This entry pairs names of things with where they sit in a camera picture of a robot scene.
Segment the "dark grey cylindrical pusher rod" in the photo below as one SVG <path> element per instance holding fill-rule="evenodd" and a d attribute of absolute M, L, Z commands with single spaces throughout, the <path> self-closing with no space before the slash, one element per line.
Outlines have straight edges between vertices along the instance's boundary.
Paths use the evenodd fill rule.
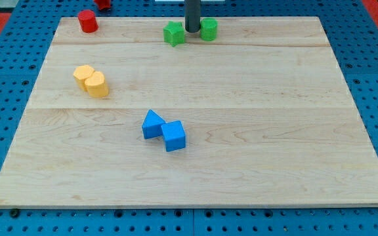
<path fill-rule="evenodd" d="M 184 0 L 184 9 L 186 31 L 189 33 L 198 32 L 200 30 L 201 1 Z"/>

